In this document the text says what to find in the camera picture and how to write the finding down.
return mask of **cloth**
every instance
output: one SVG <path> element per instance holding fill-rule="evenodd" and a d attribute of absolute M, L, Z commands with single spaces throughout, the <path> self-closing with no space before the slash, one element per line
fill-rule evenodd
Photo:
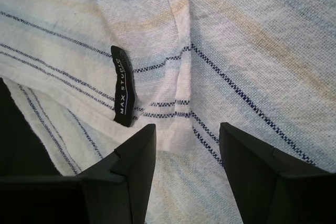
<path fill-rule="evenodd" d="M 64 175 L 147 123 L 148 223 L 241 223 L 220 122 L 336 172 L 335 0 L 1 0 L 0 74 Z M 134 123 L 113 122 L 123 48 Z"/>

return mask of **dark background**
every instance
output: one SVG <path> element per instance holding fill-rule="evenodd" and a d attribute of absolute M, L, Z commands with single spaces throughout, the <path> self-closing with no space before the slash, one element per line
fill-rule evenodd
<path fill-rule="evenodd" d="M 0 78 L 0 176 L 59 175 Z"/>

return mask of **striped fabric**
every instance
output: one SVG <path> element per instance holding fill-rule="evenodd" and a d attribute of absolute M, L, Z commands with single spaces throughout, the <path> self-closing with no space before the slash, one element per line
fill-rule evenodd
<path fill-rule="evenodd" d="M 336 0 L 1 0 L 0 74 L 64 175 L 147 123 L 147 223 L 241 223 L 219 154 L 230 124 L 336 172 Z M 111 45 L 133 67 L 113 121 Z"/>

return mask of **navy stripe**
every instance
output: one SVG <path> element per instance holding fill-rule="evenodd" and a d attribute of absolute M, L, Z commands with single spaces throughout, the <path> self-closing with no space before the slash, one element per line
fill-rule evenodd
<path fill-rule="evenodd" d="M 59 152 L 61 153 L 62 157 L 64 158 L 64 160 L 68 163 L 68 165 L 70 166 L 71 170 L 75 173 L 78 174 L 74 165 L 71 163 L 71 161 L 69 160 L 69 158 L 67 157 L 67 155 L 64 153 L 62 147 L 60 146 L 59 142 L 56 140 L 56 138 L 53 136 L 51 130 L 49 129 L 49 127 L 46 125 L 45 121 L 42 119 L 42 117 L 40 116 L 40 114 L 38 113 L 36 107 L 34 106 L 34 104 L 32 103 L 31 99 L 29 98 L 27 92 L 23 89 L 23 87 L 21 85 L 18 85 L 20 90 L 23 92 L 23 94 L 25 95 L 30 107 L 32 108 L 32 110 L 35 112 L 36 116 L 38 117 L 38 119 L 40 120 L 41 124 L 44 126 L 44 128 L 46 129 L 46 131 L 49 133 L 51 139 L 53 140 L 53 142 L 56 144 Z"/>
<path fill-rule="evenodd" d="M 181 56 L 182 56 L 182 53 L 186 52 L 186 51 L 191 51 L 191 48 L 189 46 L 185 46 L 185 47 L 183 47 L 179 56 L 167 57 L 167 58 L 164 59 L 164 61 L 162 63 L 158 63 L 158 64 L 155 64 L 155 65 L 152 65 L 152 66 L 149 66 L 149 67 L 137 68 L 137 69 L 134 69 L 133 72 L 134 73 L 141 73 L 141 72 L 146 72 L 146 71 L 153 70 L 153 69 L 162 68 L 164 65 L 166 65 L 168 60 L 180 60 Z"/>
<path fill-rule="evenodd" d="M 142 116 L 146 116 L 148 118 L 174 118 L 175 116 L 179 116 L 182 118 L 190 118 L 190 113 L 188 112 L 174 112 L 168 114 L 156 114 L 156 113 L 143 113 Z"/>
<path fill-rule="evenodd" d="M 92 50 L 92 51 L 94 51 L 94 52 L 97 52 L 97 53 L 99 53 L 99 54 L 101 54 L 101 55 L 104 55 L 104 56 L 106 56 L 106 57 L 109 57 L 109 58 L 112 57 L 111 54 L 108 54 L 107 52 L 101 51 L 101 50 L 99 50 L 99 49 L 97 49 L 97 48 L 95 48 L 95 47 L 93 47 L 93 46 L 89 46 L 88 44 L 85 44 L 85 43 L 80 42 L 80 41 L 78 41 L 78 40 L 71 39 L 71 38 L 69 38 L 69 37 L 67 37 L 67 36 L 65 36 L 65 35 L 56 33 L 56 32 L 54 32 L 54 31 L 50 31 L 50 30 L 48 30 L 48 29 L 46 29 L 46 28 L 43 28 L 43 27 L 40 27 L 40 26 L 35 25 L 35 24 L 33 24 L 33 23 L 30 23 L 30 22 L 28 22 L 28 21 L 26 21 L 26 20 L 24 20 L 24 19 L 18 18 L 18 17 L 16 17 L 16 16 L 11 15 L 11 14 L 8 14 L 8 13 L 5 13 L 5 12 L 0 12 L 0 14 L 6 16 L 6 17 L 8 17 L 8 18 L 12 18 L 12 19 L 14 19 L 14 20 L 16 20 L 16 21 L 22 22 L 22 23 L 25 24 L 25 25 L 34 27 L 34 28 L 39 29 L 39 30 L 41 30 L 41 31 L 45 31 L 46 33 L 49 33 L 49 34 L 51 34 L 51 35 L 55 35 L 55 36 L 57 36 L 57 37 L 59 37 L 59 38 L 66 39 L 67 41 L 70 41 L 70 42 L 72 42 L 72 43 L 75 43 L 75 44 L 77 44 L 77 45 L 80 45 L 80 46 L 82 46 L 82 47 L 85 47 L 85 48 L 87 48 L 87 49 L 90 49 L 90 50 Z"/>
<path fill-rule="evenodd" d="M 82 129 L 82 131 L 84 132 L 84 135 L 86 136 L 86 138 L 89 140 L 89 142 L 91 143 L 91 145 L 93 146 L 93 149 L 97 152 L 98 156 L 100 157 L 100 159 L 103 159 L 103 156 L 101 155 L 98 147 L 96 146 L 96 143 L 91 139 L 90 135 L 88 134 L 88 132 L 85 130 L 85 128 L 83 127 L 83 125 L 79 122 L 78 118 L 75 116 L 75 114 L 73 114 L 70 110 L 68 110 L 70 112 L 70 114 L 73 116 L 73 118 L 76 120 L 76 122 L 78 123 L 79 127 Z"/>
<path fill-rule="evenodd" d="M 204 129 L 204 131 L 217 143 L 219 144 L 219 139 L 212 133 L 209 128 L 201 121 L 201 119 L 192 111 L 191 116 L 199 123 L 199 125 Z"/>
<path fill-rule="evenodd" d="M 32 89 L 28 88 L 28 90 L 29 90 L 29 91 L 32 93 L 32 95 L 34 96 L 34 98 L 35 98 L 35 100 L 36 100 L 36 102 L 37 102 L 37 105 L 40 107 L 40 109 L 41 109 L 43 115 L 44 115 L 44 116 L 46 117 L 46 119 L 49 121 L 51 127 L 55 130 L 56 134 L 58 135 L 58 137 L 59 137 L 59 138 L 61 139 L 61 141 L 63 142 L 63 144 L 64 144 L 64 146 L 65 146 L 65 150 L 67 151 L 67 146 L 66 146 L 66 144 L 65 144 L 65 142 L 64 142 L 64 140 L 63 140 L 63 137 L 59 134 L 58 130 L 56 129 L 56 127 L 55 127 L 55 126 L 53 125 L 53 123 L 51 122 L 49 116 L 47 115 L 47 113 L 46 113 L 45 110 L 43 109 L 43 107 L 42 107 L 40 101 L 38 100 L 37 96 L 35 95 L 35 93 L 33 92 Z M 67 153 L 68 153 L 68 155 L 69 155 L 71 161 L 78 167 L 79 171 L 81 172 L 82 169 L 81 169 L 81 168 L 79 167 L 79 165 L 72 159 L 72 157 L 70 156 L 70 154 L 69 154 L 68 151 L 67 151 Z"/>
<path fill-rule="evenodd" d="M 59 78 L 58 76 L 56 76 L 56 75 L 54 75 L 54 74 L 52 74 L 52 73 L 49 73 L 49 72 L 45 71 L 44 69 L 42 69 L 42 68 L 40 68 L 40 67 L 38 67 L 38 66 L 36 66 L 36 65 L 34 65 L 34 64 L 31 64 L 31 63 L 29 63 L 29 62 L 27 62 L 27 61 L 25 61 L 25 60 L 21 60 L 21 59 L 19 59 L 19 58 L 16 58 L 15 56 L 12 56 L 12 55 L 7 54 L 7 53 L 2 52 L 2 51 L 0 51 L 0 54 L 6 55 L 6 56 L 8 56 L 8 57 L 11 57 L 11 58 L 13 58 L 13 59 L 15 59 L 15 60 L 17 60 L 17 61 L 20 61 L 20 62 L 22 62 L 22 63 L 24 63 L 24 64 L 27 64 L 27 65 L 31 66 L 32 68 L 35 68 L 35 69 L 41 71 L 42 73 L 44 73 L 44 74 L 46 74 L 46 75 L 48 75 L 48 76 L 54 77 L 54 78 L 56 78 L 57 80 L 60 80 L 61 82 L 63 82 L 64 84 L 66 84 L 66 85 L 68 85 L 68 86 L 70 86 L 70 87 L 76 89 L 78 92 L 80 92 L 80 93 L 82 93 L 82 94 L 85 94 L 86 96 L 88 96 L 88 97 L 94 99 L 95 101 L 99 102 L 100 104 L 102 104 L 102 105 L 108 107 L 110 110 L 114 110 L 114 108 L 113 108 L 111 105 L 108 105 L 108 104 L 105 103 L 104 101 L 101 101 L 101 100 L 99 100 L 99 99 L 93 97 L 93 96 L 90 95 L 88 92 L 85 92 L 85 91 L 81 90 L 80 88 L 77 88 L 76 86 L 72 85 L 72 84 L 69 83 L 68 81 L 63 80 L 63 79 Z"/>
<path fill-rule="evenodd" d="M 140 107 L 135 107 L 134 108 L 135 110 L 138 110 L 138 111 L 140 111 L 140 112 L 142 112 L 142 111 L 144 111 L 145 109 L 143 109 L 143 108 L 140 108 Z"/>
<path fill-rule="evenodd" d="M 307 163 L 316 165 L 315 162 L 308 157 L 296 144 L 287 137 L 284 132 L 275 125 L 262 111 L 258 108 L 253 101 L 246 95 L 244 92 L 226 75 L 224 74 L 219 67 L 217 67 L 207 56 L 205 56 L 194 44 L 191 45 L 191 48 L 203 59 L 220 77 L 226 81 L 231 88 L 253 109 L 253 111 L 263 119 L 304 161 Z"/>
<path fill-rule="evenodd" d="M 53 67 L 53 66 L 51 66 L 51 65 L 49 65 L 49 64 L 47 64 L 47 63 L 45 63 L 44 61 L 42 61 L 42 60 L 40 60 L 40 59 L 38 59 L 38 58 L 35 58 L 35 57 L 33 57 L 33 56 L 30 56 L 30 55 L 28 55 L 28 54 L 26 54 L 26 53 L 24 53 L 24 52 L 21 52 L 21 51 L 15 49 L 15 48 L 12 48 L 12 47 L 7 46 L 7 45 L 5 45 L 5 44 L 0 44 L 0 46 L 2 46 L 2 47 L 4 47 L 4 48 L 7 48 L 7 49 L 9 49 L 9 50 L 11 50 L 11 51 L 17 52 L 18 54 L 23 55 L 23 56 L 25 56 L 25 57 L 27 57 L 27 58 L 29 58 L 29 59 L 31 59 L 31 60 L 37 61 L 37 62 L 43 64 L 44 66 L 46 66 L 46 67 L 48 67 L 48 68 L 50 68 L 50 69 L 52 69 L 52 70 L 54 70 L 54 71 L 56 71 L 56 72 L 59 72 L 59 73 L 63 74 L 64 76 L 70 78 L 71 80 L 73 80 L 73 81 L 75 81 L 75 82 L 77 82 L 77 83 L 79 83 L 79 84 L 81 84 L 81 85 L 83 85 L 83 86 L 85 86 L 85 87 L 87 87 L 87 88 L 93 90 L 93 91 L 96 92 L 97 94 L 100 94 L 100 95 L 102 95 L 103 97 L 105 97 L 105 98 L 107 98 L 107 99 L 109 99 L 109 100 L 111 100 L 111 101 L 114 101 L 114 98 L 113 98 L 113 97 L 111 97 L 111 96 L 109 96 L 109 95 L 103 93 L 102 91 L 99 91 L 98 89 L 96 89 L 95 87 L 91 86 L 90 84 L 87 84 L 86 82 L 79 80 L 78 78 L 76 78 L 76 77 L 74 77 L 74 76 L 72 76 L 72 75 L 66 73 L 66 72 L 63 71 L 63 70 L 60 70 L 60 69 L 58 69 L 58 68 L 55 68 L 55 67 Z"/>
<path fill-rule="evenodd" d="M 175 100 L 176 104 L 178 105 L 189 105 L 189 100 Z"/>
<path fill-rule="evenodd" d="M 109 53 L 107 53 L 107 52 L 104 52 L 104 51 L 102 51 L 102 50 L 99 50 L 99 49 L 97 49 L 97 48 L 95 48 L 95 47 L 93 47 L 93 46 L 90 46 L 90 45 L 88 45 L 88 44 L 85 44 L 84 42 L 80 42 L 80 41 L 78 41 L 78 40 L 72 39 L 72 38 L 67 37 L 67 36 L 65 36 L 65 35 L 56 33 L 56 32 L 54 32 L 54 31 L 50 31 L 50 30 L 48 30 L 48 29 L 46 29 L 46 28 L 40 27 L 40 26 L 38 26 L 38 25 L 35 25 L 35 24 L 31 23 L 31 22 L 28 22 L 28 21 L 26 21 L 26 20 L 24 20 L 24 19 L 21 19 L 21 18 L 19 18 L 19 17 L 13 16 L 13 15 L 11 15 L 11 14 L 5 13 L 5 12 L 3 12 L 3 11 L 0 11 L 0 14 L 3 15 L 3 16 L 6 16 L 6 17 L 8 17 L 8 18 L 12 18 L 12 19 L 14 19 L 14 20 L 16 20 L 16 21 L 19 21 L 19 22 L 21 22 L 21 23 L 23 23 L 23 24 L 25 24 L 25 25 L 34 27 L 34 28 L 39 29 L 39 30 L 41 30 L 41 31 L 45 31 L 46 33 L 49 33 L 49 34 L 51 34 L 51 35 L 54 35 L 54 36 L 57 36 L 57 37 L 59 37 L 59 38 L 65 39 L 65 40 L 67 40 L 67 41 L 70 41 L 70 42 L 72 42 L 72 43 L 75 43 L 76 45 L 79 45 L 79 46 L 85 47 L 85 48 L 87 48 L 87 49 L 90 49 L 90 50 L 92 50 L 92 51 L 94 51 L 94 52 L 97 52 L 97 53 L 99 53 L 99 54 L 101 54 L 101 55 L 104 55 L 104 56 L 106 56 L 106 57 L 112 58 L 112 55 L 111 55 L 111 54 L 109 54 Z M 168 57 L 168 58 L 166 58 L 166 59 L 165 59 L 162 63 L 160 63 L 160 64 L 156 64 L 156 65 L 152 65 L 152 66 L 144 67 L 144 68 L 139 68 L 139 69 L 134 69 L 133 72 L 134 72 L 134 73 L 141 73 L 141 72 L 146 72 L 146 71 L 153 70 L 153 69 L 157 69 L 157 68 L 162 68 L 162 67 L 166 64 L 166 61 L 167 61 L 167 60 L 178 60 L 178 59 L 180 59 L 180 58 L 181 58 L 181 54 L 182 54 L 182 52 L 184 52 L 184 51 L 191 51 L 191 49 L 190 49 L 189 46 L 186 46 L 186 47 L 183 48 L 183 50 L 181 51 L 181 53 L 180 53 L 179 56 Z"/>
<path fill-rule="evenodd" d="M 193 131 L 197 139 L 201 142 L 201 144 L 203 144 L 203 146 L 211 153 L 211 155 L 217 160 L 217 162 L 221 165 L 221 167 L 224 167 L 222 159 L 218 157 L 218 154 L 211 148 L 211 146 L 208 145 L 208 143 L 202 138 L 202 136 L 194 127 Z"/>
<path fill-rule="evenodd" d="M 153 107 L 171 107 L 175 104 L 178 105 L 189 105 L 189 100 L 175 100 L 174 102 L 152 102 L 150 106 Z"/>

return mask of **label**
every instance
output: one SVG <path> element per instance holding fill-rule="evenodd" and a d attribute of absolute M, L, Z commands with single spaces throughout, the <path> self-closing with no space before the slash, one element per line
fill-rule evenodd
<path fill-rule="evenodd" d="M 111 47 L 112 59 L 117 73 L 115 85 L 114 120 L 121 125 L 129 127 L 132 123 L 132 114 L 135 104 L 135 90 L 133 71 L 124 50 Z"/>

